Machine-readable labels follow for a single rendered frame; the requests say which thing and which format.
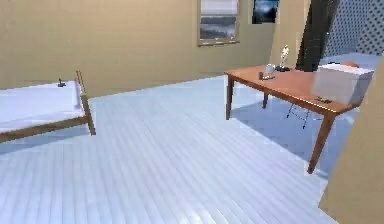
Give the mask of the wooden framed window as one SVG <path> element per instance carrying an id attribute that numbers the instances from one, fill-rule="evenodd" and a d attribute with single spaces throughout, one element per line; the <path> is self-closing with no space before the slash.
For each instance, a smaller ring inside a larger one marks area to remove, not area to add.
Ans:
<path id="1" fill-rule="evenodd" d="M 238 43 L 240 0 L 199 0 L 198 46 Z"/>

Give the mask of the brown wooden table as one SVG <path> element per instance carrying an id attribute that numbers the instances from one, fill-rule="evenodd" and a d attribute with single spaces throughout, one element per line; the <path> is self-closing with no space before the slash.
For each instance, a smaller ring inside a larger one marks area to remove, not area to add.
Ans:
<path id="1" fill-rule="evenodd" d="M 264 70 L 265 65 L 258 65 L 225 71 L 228 77 L 226 119 L 229 120 L 231 116 L 235 82 L 263 92 L 263 109 L 266 108 L 268 96 L 271 95 L 322 115 L 321 127 L 307 169 L 307 172 L 312 174 L 316 168 L 335 118 L 359 107 L 361 102 L 353 104 L 341 104 L 338 102 L 322 103 L 317 101 L 317 96 L 312 93 L 312 85 L 315 80 L 314 73 L 293 69 L 288 72 L 274 72 L 274 78 L 271 80 L 260 80 L 259 73 Z"/>

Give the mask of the black metal chair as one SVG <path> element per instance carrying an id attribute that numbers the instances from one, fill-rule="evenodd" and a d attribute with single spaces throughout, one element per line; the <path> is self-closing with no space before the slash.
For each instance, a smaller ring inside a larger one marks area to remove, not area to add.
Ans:
<path id="1" fill-rule="evenodd" d="M 289 107 L 289 110 L 287 112 L 286 117 L 289 118 L 290 116 L 295 116 L 296 118 L 303 121 L 302 128 L 305 129 L 308 121 L 310 111 L 308 109 L 300 109 L 299 107 L 295 106 L 294 104 L 291 104 Z"/>

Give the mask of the white statuette on black base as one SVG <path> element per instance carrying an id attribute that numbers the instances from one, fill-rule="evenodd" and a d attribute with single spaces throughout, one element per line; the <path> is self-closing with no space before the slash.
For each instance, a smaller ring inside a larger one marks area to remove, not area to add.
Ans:
<path id="1" fill-rule="evenodd" d="M 288 55 L 289 55 L 289 47 L 287 45 L 285 45 L 281 51 L 281 55 L 280 55 L 280 63 L 279 65 L 276 67 L 276 70 L 279 71 L 279 72 L 285 72 L 285 71 L 288 71 L 289 68 L 286 66 L 286 62 L 287 62 L 287 59 L 288 59 Z"/>

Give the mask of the dark blue framed picture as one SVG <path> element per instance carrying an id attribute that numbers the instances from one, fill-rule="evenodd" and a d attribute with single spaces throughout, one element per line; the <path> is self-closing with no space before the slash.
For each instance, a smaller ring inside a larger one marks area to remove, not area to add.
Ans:
<path id="1" fill-rule="evenodd" d="M 279 0 L 254 0 L 252 23 L 274 23 L 278 5 Z"/>

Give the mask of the black door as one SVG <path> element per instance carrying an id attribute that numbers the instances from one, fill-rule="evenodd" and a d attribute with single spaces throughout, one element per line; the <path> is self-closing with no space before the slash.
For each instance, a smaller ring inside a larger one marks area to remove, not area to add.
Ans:
<path id="1" fill-rule="evenodd" d="M 296 69 L 316 71 L 325 50 L 340 0 L 311 0 Z"/>

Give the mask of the white box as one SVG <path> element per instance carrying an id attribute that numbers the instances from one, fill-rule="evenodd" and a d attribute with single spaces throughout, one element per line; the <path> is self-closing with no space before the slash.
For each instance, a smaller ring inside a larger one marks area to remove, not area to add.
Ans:
<path id="1" fill-rule="evenodd" d="M 356 104 L 363 100 L 374 71 L 341 64 L 318 67 L 312 93 L 341 104 Z"/>

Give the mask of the wooden bed with white sheet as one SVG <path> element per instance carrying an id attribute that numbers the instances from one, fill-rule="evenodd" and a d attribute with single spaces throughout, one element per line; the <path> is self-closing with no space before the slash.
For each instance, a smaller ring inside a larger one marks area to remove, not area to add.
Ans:
<path id="1" fill-rule="evenodd" d="M 58 79 L 0 90 L 0 143 L 83 124 L 95 135 L 81 71 L 76 71 L 74 80 L 62 81 L 66 86 L 58 87 Z"/>

